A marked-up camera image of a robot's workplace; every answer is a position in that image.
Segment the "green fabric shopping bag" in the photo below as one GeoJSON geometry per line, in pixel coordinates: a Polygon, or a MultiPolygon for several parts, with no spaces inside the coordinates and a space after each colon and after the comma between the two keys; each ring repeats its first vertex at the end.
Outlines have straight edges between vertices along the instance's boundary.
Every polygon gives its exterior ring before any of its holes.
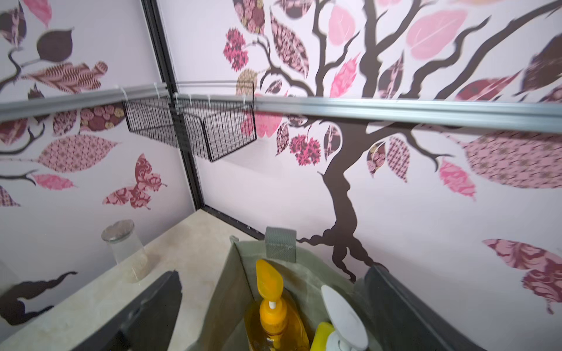
{"type": "Polygon", "coordinates": [[[297,233],[284,228],[266,229],[264,241],[231,239],[231,248],[203,319],[203,327],[189,350],[248,350],[244,316],[260,300],[256,263],[264,259],[285,281],[284,297],[299,310],[312,337],[319,323],[329,320],[321,286],[329,285],[354,308],[367,329],[369,350],[381,350],[372,323],[354,285],[312,252],[298,247],[297,233]]]}

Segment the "large orange pump soap bottle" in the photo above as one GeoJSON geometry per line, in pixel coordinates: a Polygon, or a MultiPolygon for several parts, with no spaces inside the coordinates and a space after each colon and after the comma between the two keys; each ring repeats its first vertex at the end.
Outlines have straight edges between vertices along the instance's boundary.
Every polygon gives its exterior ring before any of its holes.
{"type": "Polygon", "coordinates": [[[310,341],[294,303],[286,298],[282,275],[266,260],[256,262],[261,297],[247,310],[244,325],[251,350],[309,350],[310,341]]]}

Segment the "yellow pump soap bottle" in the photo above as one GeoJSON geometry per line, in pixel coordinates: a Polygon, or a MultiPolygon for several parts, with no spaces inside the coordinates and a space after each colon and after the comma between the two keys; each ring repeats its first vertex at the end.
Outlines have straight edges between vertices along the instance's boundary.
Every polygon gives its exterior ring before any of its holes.
{"type": "Polygon", "coordinates": [[[321,287],[321,296],[329,316],[316,329],[311,351],[367,350],[367,330],[348,301],[334,288],[321,287]]]}

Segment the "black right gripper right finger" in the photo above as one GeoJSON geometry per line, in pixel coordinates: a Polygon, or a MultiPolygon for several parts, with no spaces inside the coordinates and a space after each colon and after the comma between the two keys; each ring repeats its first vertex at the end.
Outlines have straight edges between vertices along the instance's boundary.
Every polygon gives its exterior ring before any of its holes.
{"type": "Polygon", "coordinates": [[[361,281],[361,304],[383,350],[482,349],[380,265],[361,281]]]}

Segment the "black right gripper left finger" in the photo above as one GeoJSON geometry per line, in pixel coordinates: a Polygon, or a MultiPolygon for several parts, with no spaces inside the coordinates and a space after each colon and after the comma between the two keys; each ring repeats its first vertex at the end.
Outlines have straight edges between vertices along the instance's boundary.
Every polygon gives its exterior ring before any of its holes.
{"type": "Polygon", "coordinates": [[[182,300],[178,271],[167,271],[75,350],[167,350],[182,300]]]}

